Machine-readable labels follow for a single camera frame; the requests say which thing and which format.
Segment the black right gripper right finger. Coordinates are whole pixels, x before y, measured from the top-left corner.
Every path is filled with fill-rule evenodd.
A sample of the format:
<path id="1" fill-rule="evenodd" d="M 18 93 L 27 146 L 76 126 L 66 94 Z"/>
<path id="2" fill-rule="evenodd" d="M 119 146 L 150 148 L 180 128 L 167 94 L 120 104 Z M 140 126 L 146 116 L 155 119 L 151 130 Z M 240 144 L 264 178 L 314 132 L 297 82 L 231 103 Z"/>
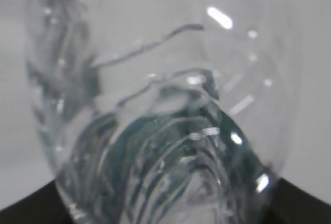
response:
<path id="1" fill-rule="evenodd" d="M 268 223 L 330 223 L 330 205 L 281 179 L 267 211 Z"/>

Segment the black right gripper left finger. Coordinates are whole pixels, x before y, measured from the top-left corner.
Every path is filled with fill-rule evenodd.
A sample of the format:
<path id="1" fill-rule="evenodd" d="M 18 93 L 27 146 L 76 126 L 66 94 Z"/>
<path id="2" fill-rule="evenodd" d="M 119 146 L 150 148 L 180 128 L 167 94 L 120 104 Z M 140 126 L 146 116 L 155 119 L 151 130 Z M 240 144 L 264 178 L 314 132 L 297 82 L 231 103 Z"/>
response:
<path id="1" fill-rule="evenodd" d="M 24 199 L 1 210 L 2 224 L 73 223 L 64 203 L 51 181 Z"/>

